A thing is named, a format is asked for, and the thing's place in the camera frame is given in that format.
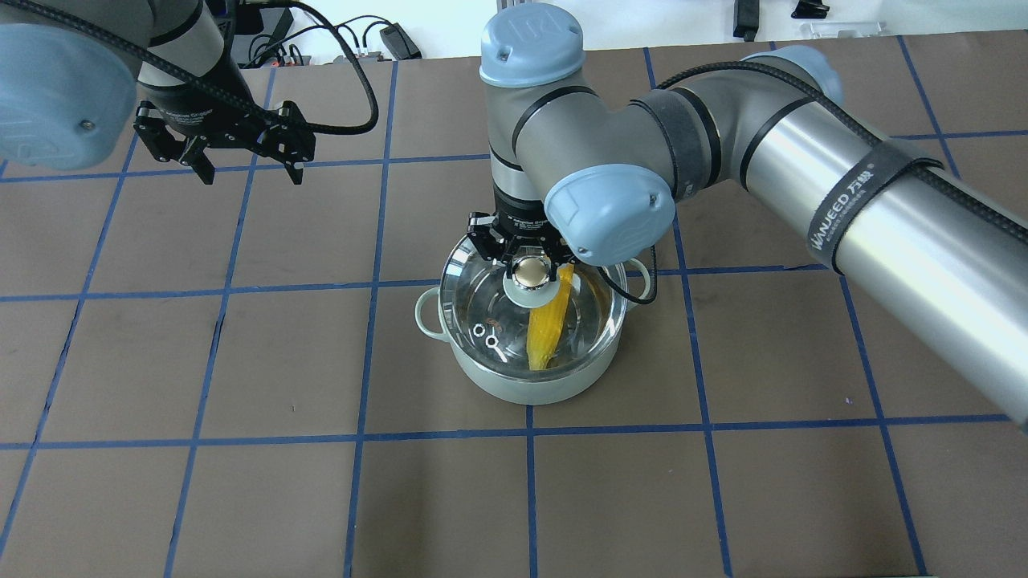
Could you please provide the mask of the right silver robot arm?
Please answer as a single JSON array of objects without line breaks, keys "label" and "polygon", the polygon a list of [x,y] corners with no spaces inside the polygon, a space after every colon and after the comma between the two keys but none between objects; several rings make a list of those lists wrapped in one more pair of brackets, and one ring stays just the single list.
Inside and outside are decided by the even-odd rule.
[{"label": "right silver robot arm", "polygon": [[482,257],[614,266],[656,244],[678,202],[734,180],[1026,428],[1024,220],[844,111],[825,56],[708,63],[611,111],[558,6],[499,11],[480,52],[495,213],[467,232]]}]

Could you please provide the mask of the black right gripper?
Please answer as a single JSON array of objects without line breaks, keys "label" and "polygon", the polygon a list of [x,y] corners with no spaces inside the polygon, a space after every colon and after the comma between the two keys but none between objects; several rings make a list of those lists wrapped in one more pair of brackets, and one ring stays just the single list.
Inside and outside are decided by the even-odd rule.
[{"label": "black right gripper", "polygon": [[494,193],[495,212],[473,211],[467,216],[467,237],[481,259],[498,261],[511,270],[522,250],[537,250],[555,264],[575,263],[561,233],[547,219],[543,202]]}]

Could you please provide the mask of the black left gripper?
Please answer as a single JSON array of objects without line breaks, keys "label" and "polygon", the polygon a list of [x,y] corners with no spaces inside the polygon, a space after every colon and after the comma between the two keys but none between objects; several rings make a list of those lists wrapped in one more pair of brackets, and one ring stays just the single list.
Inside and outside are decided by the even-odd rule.
[{"label": "black left gripper", "polygon": [[191,82],[138,84],[142,100],[133,129],[155,161],[179,162],[191,168],[203,184],[213,185],[215,168],[206,150],[246,149],[282,164],[294,185],[304,183],[304,164],[316,151],[313,132],[265,120]]}]

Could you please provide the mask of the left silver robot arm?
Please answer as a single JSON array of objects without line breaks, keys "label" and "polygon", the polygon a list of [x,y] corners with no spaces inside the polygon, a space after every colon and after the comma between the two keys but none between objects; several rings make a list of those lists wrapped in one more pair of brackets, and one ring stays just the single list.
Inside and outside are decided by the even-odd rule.
[{"label": "left silver robot arm", "polygon": [[2,5],[2,158],[56,171],[106,161],[133,127],[155,161],[191,168],[210,184],[208,149],[246,149],[282,164],[295,184],[316,138],[291,101],[265,120],[203,1],[43,1],[235,96],[228,104],[194,82],[125,55],[70,23]]}]

